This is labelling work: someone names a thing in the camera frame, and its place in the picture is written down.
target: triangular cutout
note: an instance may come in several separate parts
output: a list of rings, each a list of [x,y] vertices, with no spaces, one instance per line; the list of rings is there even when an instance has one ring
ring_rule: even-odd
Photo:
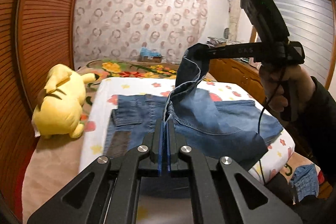
[[[235,174],[235,178],[250,210],[254,210],[268,202],[268,198],[254,187],[242,174]]]
[[[95,173],[93,172],[87,174],[62,198],[62,201],[76,209],[81,208],[94,177]]]

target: human hand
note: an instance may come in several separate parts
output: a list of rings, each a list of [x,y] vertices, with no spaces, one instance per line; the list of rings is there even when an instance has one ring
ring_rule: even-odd
[[[281,70],[276,72],[269,72],[264,66],[261,66],[259,69],[259,76],[261,84],[264,87],[266,97],[269,100],[278,85],[278,81],[281,76]],[[289,79],[293,80],[296,84],[299,103],[298,111],[302,112],[305,109],[307,102],[313,96],[315,91],[315,83],[306,70],[299,65],[288,66],[286,68],[282,81],[287,81]],[[284,107],[288,106],[288,101],[283,96],[283,93],[284,89],[280,85],[276,94],[268,104],[270,108],[276,112],[282,112]]]

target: yellow plush toy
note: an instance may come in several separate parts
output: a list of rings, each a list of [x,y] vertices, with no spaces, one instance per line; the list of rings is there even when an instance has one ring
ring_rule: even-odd
[[[95,80],[93,73],[79,75],[62,64],[52,67],[33,113],[32,121],[39,133],[45,138],[55,134],[80,137],[84,129],[80,117],[86,96],[85,84]]]

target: device handle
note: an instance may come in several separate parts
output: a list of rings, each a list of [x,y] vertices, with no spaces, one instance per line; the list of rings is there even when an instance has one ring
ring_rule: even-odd
[[[296,85],[293,80],[289,79],[287,81],[282,81],[281,86],[284,90],[283,96],[288,101],[288,106],[286,106],[280,113],[280,118],[287,122],[293,122],[298,118],[299,98]]]

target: patterned wallpaper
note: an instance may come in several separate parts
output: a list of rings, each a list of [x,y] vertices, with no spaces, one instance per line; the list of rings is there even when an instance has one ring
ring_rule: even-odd
[[[178,62],[198,42],[207,0],[77,0],[74,59],[137,60],[141,47]]]

